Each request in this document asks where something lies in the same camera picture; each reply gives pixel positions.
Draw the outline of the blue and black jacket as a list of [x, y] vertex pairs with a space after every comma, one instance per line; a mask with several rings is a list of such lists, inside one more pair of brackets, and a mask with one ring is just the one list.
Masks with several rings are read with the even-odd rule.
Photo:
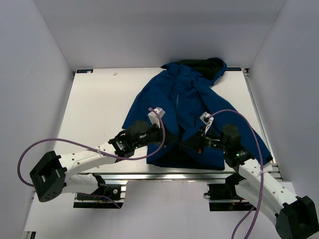
[[[136, 96], [123, 128], [127, 129], [137, 120], [148, 121], [149, 109], [162, 108], [165, 112], [162, 121], [168, 133], [180, 135], [182, 142], [196, 135], [204, 126], [200, 117], [207, 112], [214, 119], [210, 130], [219, 133], [225, 124], [236, 125], [241, 134], [242, 145], [255, 158], [262, 157], [264, 163], [270, 162], [271, 153], [260, 136], [250, 130], [227, 100], [212, 90], [226, 68], [226, 63], [219, 58], [182, 60], [163, 65], [162, 71]], [[156, 144], [149, 145], [147, 153], [153, 153], [158, 147]], [[177, 143], [163, 147], [158, 153], [148, 157], [147, 163], [169, 168], [225, 168], [222, 151], [206, 148], [198, 153]]]

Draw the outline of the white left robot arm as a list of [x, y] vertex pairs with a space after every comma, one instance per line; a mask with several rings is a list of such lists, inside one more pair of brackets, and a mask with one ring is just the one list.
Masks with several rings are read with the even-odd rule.
[[103, 179], [98, 174], [84, 171], [120, 160], [134, 160], [136, 149], [157, 144], [160, 149], [172, 142], [162, 121], [162, 108], [149, 109], [149, 120], [135, 121], [127, 130], [97, 147], [85, 146], [84, 151], [58, 155], [45, 153], [30, 172], [38, 200], [48, 202], [64, 193], [84, 193], [99, 199], [105, 194]]

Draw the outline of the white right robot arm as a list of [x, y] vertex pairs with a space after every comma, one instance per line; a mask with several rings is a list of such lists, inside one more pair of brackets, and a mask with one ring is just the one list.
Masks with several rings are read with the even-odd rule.
[[226, 164], [234, 173], [226, 178], [225, 192], [232, 199], [241, 197], [262, 212], [282, 239], [307, 239], [319, 231], [316, 207], [308, 196], [299, 197], [264, 170], [263, 158], [255, 158], [241, 144], [238, 127], [226, 124], [220, 136], [208, 136], [202, 129], [188, 146], [202, 153], [205, 148], [223, 151]]

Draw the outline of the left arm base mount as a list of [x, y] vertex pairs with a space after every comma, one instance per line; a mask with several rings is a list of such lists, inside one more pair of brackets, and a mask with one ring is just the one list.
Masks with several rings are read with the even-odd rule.
[[91, 183], [88, 192], [75, 194], [73, 208], [77, 209], [120, 209], [126, 192], [126, 181], [105, 180], [100, 174], [80, 174], [89, 176]]

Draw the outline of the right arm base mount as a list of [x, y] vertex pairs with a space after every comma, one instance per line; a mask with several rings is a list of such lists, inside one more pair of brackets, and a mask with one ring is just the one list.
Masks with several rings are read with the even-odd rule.
[[209, 200], [211, 212], [249, 211], [253, 206], [242, 197], [235, 194], [227, 184], [208, 184], [204, 197]]

